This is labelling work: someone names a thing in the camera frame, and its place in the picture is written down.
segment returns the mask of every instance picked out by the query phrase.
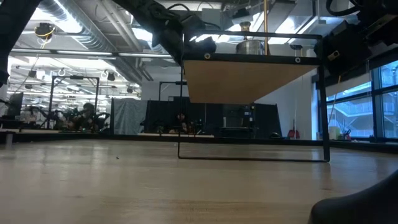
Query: window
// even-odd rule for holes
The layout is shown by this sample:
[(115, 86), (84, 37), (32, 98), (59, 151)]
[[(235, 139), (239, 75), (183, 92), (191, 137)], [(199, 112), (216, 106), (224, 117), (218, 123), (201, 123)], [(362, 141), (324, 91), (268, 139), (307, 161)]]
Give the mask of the window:
[(380, 68), (380, 73), (381, 73), (381, 86), (384, 87), (389, 87), (393, 85), (398, 85), (398, 61), (392, 62), (387, 65), (383, 65)]
[(398, 138), (398, 91), (383, 94), (383, 123), (386, 138)]
[[(375, 136), (379, 142), (396, 141), (398, 61), (371, 70), (371, 78), (374, 79), (372, 82), (337, 93), (336, 100), (334, 95), (326, 98), (328, 119), (331, 116), (329, 127), (339, 127), (340, 133), (351, 130), (350, 136), (353, 138)], [(339, 88), (344, 90), (344, 83)], [(334, 101), (335, 109), (331, 115)]]
[[(342, 91), (341, 93), (337, 93), (336, 99), (344, 98), (347, 96), (354, 96), (359, 93), (366, 93), (372, 90), (371, 82), (363, 83), (362, 85), (356, 86), (354, 88), (350, 88), (349, 90)], [(329, 96), (326, 98), (327, 101), (334, 100), (335, 96)]]
[[(328, 105), (328, 119), (333, 105)], [(373, 135), (373, 106), (372, 99), (365, 97), (358, 100), (351, 100), (336, 103), (331, 115), (331, 126), (340, 128), (340, 132), (351, 130), (352, 137), (366, 137)]]

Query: red object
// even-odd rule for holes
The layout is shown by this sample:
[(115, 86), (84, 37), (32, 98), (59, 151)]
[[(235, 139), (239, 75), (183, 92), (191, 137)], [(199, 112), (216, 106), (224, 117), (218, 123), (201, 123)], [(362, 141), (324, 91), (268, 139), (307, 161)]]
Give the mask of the red object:
[(289, 133), (287, 133), (287, 137), (290, 139), (295, 139), (294, 136), (296, 137), (296, 139), (300, 139), (300, 133), (299, 131), (295, 130), (295, 120), (293, 120), (293, 129), (289, 130)]

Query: black partition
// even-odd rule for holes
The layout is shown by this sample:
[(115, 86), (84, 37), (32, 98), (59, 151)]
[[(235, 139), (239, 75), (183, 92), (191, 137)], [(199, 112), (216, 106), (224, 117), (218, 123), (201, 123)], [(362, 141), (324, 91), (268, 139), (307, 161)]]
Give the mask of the black partition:
[(195, 126), (195, 134), (191, 133), (194, 136), (270, 139), (272, 133), (282, 135), (277, 105), (191, 103), (189, 97), (148, 101), (144, 132), (167, 134), (171, 129), (180, 128), (176, 127), (179, 113)]

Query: plywood panel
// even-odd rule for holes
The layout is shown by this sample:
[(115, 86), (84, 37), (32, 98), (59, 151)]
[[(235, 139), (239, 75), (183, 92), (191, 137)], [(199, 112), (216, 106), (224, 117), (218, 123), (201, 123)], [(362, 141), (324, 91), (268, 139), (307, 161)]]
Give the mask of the plywood panel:
[(185, 76), (192, 103), (250, 104), (315, 65), (187, 60)]

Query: glass window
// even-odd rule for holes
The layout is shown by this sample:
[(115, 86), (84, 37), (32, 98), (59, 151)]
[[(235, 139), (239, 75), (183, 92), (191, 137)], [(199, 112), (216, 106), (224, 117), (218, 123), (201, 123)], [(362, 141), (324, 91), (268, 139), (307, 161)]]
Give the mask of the glass window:
[(384, 135), (398, 138), (398, 92), (383, 94)]
[(397, 68), (398, 68), (398, 61), (392, 62), (387, 65), (383, 65), (380, 68), (382, 87), (398, 85)]
[[(368, 91), (372, 90), (372, 84), (371, 82), (363, 83), (362, 85), (356, 86), (354, 88), (350, 88), (349, 90), (342, 91), (341, 93), (337, 93), (336, 99), (344, 98), (347, 96), (354, 96), (359, 93), (366, 93)], [(334, 100), (335, 96), (329, 96), (326, 98), (327, 101)]]
[[(328, 120), (333, 105), (328, 105)], [(373, 135), (372, 98), (366, 97), (342, 103), (336, 103), (331, 115), (330, 126), (337, 126), (340, 132), (351, 130), (351, 137), (368, 138)]]

